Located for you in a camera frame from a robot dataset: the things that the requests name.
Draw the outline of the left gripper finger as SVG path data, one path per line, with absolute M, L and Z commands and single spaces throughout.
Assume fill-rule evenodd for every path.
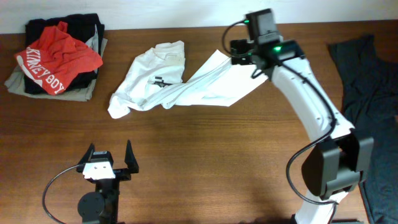
M 130 173 L 139 173 L 139 165 L 132 150 L 131 141 L 128 140 L 126 144 L 126 152 L 124 162 L 127 165 Z
M 88 147 L 88 150 L 85 152 L 85 154 L 83 155 L 83 157 L 80 159 L 80 161 L 78 162 L 79 165 L 85 164 L 87 163 L 92 154 L 95 152 L 95 145 L 93 143 L 91 143 Z

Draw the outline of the white t-shirt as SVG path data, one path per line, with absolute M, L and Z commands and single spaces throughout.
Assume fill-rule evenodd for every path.
M 157 44 L 137 56 L 124 81 L 111 95 L 108 113 L 122 118 L 131 110 L 149 111 L 160 105 L 231 106 L 263 84 L 268 77 L 252 78 L 253 65 L 232 65 L 219 50 L 183 82 L 185 46 L 182 41 Z

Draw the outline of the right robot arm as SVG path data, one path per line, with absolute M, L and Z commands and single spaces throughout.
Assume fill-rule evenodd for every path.
M 293 161 L 305 151 L 301 172 L 307 194 L 292 223 L 332 223 L 339 203 L 368 176 L 374 139 L 357 130 L 334 106 L 294 40 L 257 45 L 246 39 L 230 42 L 234 65 L 255 65 L 252 78 L 266 75 L 287 98 L 301 120 L 310 143 L 288 161 L 285 173 L 292 184 Z

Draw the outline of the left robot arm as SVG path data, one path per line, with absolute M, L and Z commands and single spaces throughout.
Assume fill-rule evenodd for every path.
M 93 144 L 89 146 L 76 168 L 84 179 L 95 184 L 95 190 L 82 196 L 78 202 L 78 213 L 83 223 L 118 223 L 120 183 L 130 181 L 131 176 L 139 172 L 131 141 L 126 144 L 124 163 L 126 168 L 115 169 L 109 151 L 96 151 Z

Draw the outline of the red printed t-shirt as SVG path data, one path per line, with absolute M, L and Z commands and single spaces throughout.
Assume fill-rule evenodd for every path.
M 78 74 L 103 64 L 100 55 L 67 28 L 66 22 L 45 27 L 38 40 L 14 55 L 22 71 L 49 95 L 63 93 Z

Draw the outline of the grey-green folded garment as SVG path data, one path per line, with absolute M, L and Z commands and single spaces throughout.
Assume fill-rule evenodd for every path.
M 25 73 L 17 66 L 11 73 L 11 76 L 4 82 L 9 93 L 26 96 L 29 98 L 65 100 L 65 101 L 88 101 L 92 98 L 96 80 L 92 80 L 86 88 L 65 91 L 60 95 L 38 94 L 32 95 L 25 92 L 24 84 Z

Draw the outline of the black folded garment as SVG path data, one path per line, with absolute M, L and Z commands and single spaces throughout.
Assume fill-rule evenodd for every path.
M 100 22 L 97 14 L 73 14 L 66 17 L 56 17 L 51 19 L 34 19 L 30 20 L 25 25 L 25 46 L 32 44 L 39 39 L 45 27 L 56 26 L 59 22 L 67 23 L 66 33 L 71 35 L 74 39 L 80 40 L 87 43 L 95 35 L 98 36 L 98 40 L 95 38 L 91 41 L 90 47 L 93 46 L 93 50 L 102 56 L 101 47 L 104 36 L 104 24 Z M 80 73 L 74 78 L 66 89 L 66 91 L 79 90 L 87 88 L 89 84 L 96 80 L 98 71 L 93 70 L 92 72 Z M 25 92 L 33 95 L 41 93 L 47 93 L 38 84 L 34 83 L 26 75 L 24 77 Z

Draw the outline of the dark teal garment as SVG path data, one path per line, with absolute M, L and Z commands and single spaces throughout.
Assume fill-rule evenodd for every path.
M 343 84 L 343 114 L 374 138 L 359 185 L 370 223 L 397 223 L 397 64 L 380 59 L 374 36 L 328 46 Z

